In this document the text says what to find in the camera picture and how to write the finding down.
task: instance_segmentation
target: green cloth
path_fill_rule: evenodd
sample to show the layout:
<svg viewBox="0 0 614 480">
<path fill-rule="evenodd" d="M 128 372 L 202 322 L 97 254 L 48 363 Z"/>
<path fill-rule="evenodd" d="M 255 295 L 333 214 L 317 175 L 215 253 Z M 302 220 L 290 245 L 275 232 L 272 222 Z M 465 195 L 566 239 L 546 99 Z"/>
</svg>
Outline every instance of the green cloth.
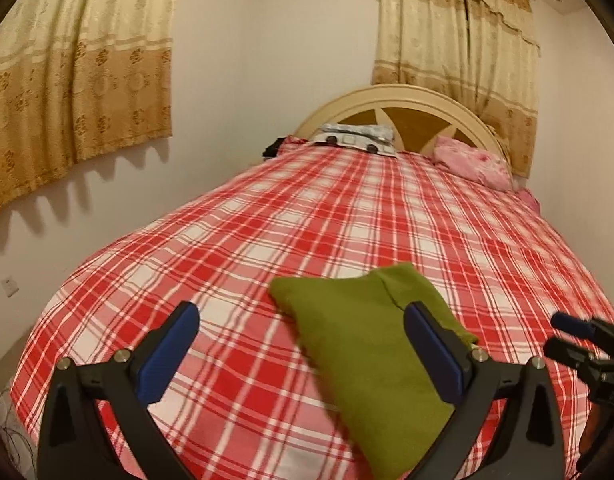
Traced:
<svg viewBox="0 0 614 480">
<path fill-rule="evenodd" d="M 274 278 L 269 293 L 298 325 L 301 344 L 331 391 L 376 480 L 413 469 L 453 413 L 440 400 L 403 327 L 423 301 L 468 346 L 477 341 L 411 264 L 360 278 Z"/>
</svg>

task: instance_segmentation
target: curtain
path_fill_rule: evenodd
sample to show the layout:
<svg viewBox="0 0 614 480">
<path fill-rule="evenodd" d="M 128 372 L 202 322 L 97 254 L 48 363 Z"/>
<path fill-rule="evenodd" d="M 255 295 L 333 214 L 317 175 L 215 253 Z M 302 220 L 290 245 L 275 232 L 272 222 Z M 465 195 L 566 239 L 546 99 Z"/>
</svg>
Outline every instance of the curtain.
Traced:
<svg viewBox="0 0 614 480">
<path fill-rule="evenodd" d="M 380 0 L 374 84 L 431 88 L 490 126 L 529 176 L 538 44 L 529 0 Z"/>
<path fill-rule="evenodd" d="M 466 0 L 469 16 L 469 100 L 493 127 L 512 169 L 529 177 L 538 118 L 540 48 L 529 0 Z"/>
<path fill-rule="evenodd" d="M 464 0 L 380 0 L 373 83 L 423 86 L 462 102 L 468 35 Z"/>
<path fill-rule="evenodd" d="M 0 25 L 0 209 L 171 135 L 174 0 L 18 0 Z"/>
</svg>

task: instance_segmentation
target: metal screw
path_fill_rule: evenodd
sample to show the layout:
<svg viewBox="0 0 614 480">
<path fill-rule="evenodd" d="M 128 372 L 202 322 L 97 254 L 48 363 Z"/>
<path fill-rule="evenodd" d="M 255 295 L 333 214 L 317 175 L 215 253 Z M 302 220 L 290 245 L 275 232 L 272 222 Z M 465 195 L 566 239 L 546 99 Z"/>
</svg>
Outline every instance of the metal screw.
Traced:
<svg viewBox="0 0 614 480">
<path fill-rule="evenodd" d="M 479 363 L 484 363 L 489 359 L 489 354 L 482 348 L 476 348 L 471 352 L 471 357 L 473 357 Z"/>
<path fill-rule="evenodd" d="M 56 363 L 56 368 L 62 371 L 66 370 L 70 366 L 71 366 L 71 358 L 69 357 L 63 357 L 60 361 Z"/>
<path fill-rule="evenodd" d="M 114 354 L 114 361 L 117 363 L 126 363 L 129 358 L 132 356 L 132 351 L 127 350 L 126 348 L 123 350 L 119 350 Z"/>
<path fill-rule="evenodd" d="M 532 366 L 538 370 L 542 370 L 547 364 L 542 357 L 532 357 Z"/>
</svg>

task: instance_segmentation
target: patterned pillow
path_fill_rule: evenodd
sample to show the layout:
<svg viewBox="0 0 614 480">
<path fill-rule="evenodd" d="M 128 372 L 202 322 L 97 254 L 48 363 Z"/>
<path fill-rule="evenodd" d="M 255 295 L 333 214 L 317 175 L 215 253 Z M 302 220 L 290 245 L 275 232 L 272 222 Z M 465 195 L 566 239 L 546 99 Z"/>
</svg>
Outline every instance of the patterned pillow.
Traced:
<svg viewBox="0 0 614 480">
<path fill-rule="evenodd" d="M 383 142 L 393 142 L 393 128 L 387 124 L 323 124 L 320 129 L 323 132 L 339 134 L 360 134 L 365 137 L 374 137 Z"/>
<path fill-rule="evenodd" d="M 277 156 L 284 155 L 285 153 L 291 153 L 292 151 L 301 147 L 306 142 L 306 139 L 301 139 L 299 137 L 288 135 L 285 140 L 283 140 L 282 144 L 280 145 L 280 148 L 278 148 Z"/>
<path fill-rule="evenodd" d="M 385 155 L 398 157 L 396 149 L 390 142 L 379 142 L 370 137 L 343 132 L 320 132 L 309 141 L 312 144 L 328 144 L 329 146 L 340 146 L 341 148 L 353 148 L 362 152 L 373 153 L 374 155 Z"/>
<path fill-rule="evenodd" d="M 432 161 L 438 168 L 482 186 L 498 191 L 513 189 L 506 160 L 487 150 L 472 148 L 459 140 L 438 137 Z"/>
<path fill-rule="evenodd" d="M 531 191 L 523 187 L 516 191 L 516 196 L 522 200 L 534 213 L 540 214 L 540 202 Z"/>
</svg>

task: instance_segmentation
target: wire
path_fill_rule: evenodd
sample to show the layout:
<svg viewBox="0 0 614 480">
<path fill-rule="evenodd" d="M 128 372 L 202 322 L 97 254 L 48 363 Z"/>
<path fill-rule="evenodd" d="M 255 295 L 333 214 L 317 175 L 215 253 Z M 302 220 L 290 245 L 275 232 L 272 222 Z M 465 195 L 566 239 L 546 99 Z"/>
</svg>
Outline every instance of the wire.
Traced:
<svg viewBox="0 0 614 480">
<path fill-rule="evenodd" d="M 0 401 L 2 400 L 3 395 L 9 393 L 10 391 L 11 391 L 10 386 L 7 386 L 6 388 L 4 388 L 0 392 Z M 11 463 L 15 466 L 16 469 L 18 469 L 18 471 L 20 471 L 20 468 L 22 465 L 22 456 L 20 454 L 18 447 L 16 446 L 14 437 L 16 436 L 20 440 L 22 440 L 24 446 L 29 451 L 29 456 L 31 459 L 31 466 L 34 470 L 34 478 L 36 478 L 37 477 L 36 452 L 34 451 L 28 438 L 24 436 L 23 433 L 21 433 L 20 431 L 14 430 L 13 428 L 8 427 L 9 417 L 11 416 L 11 411 L 13 410 L 13 407 L 14 407 L 13 403 L 10 402 L 9 407 L 7 409 L 7 414 L 5 415 L 5 422 L 4 422 L 5 425 L 4 426 L 0 425 L 0 434 L 4 436 L 3 441 L 5 444 L 5 448 L 7 449 L 7 455 L 9 456 L 9 460 L 11 460 Z"/>
</svg>

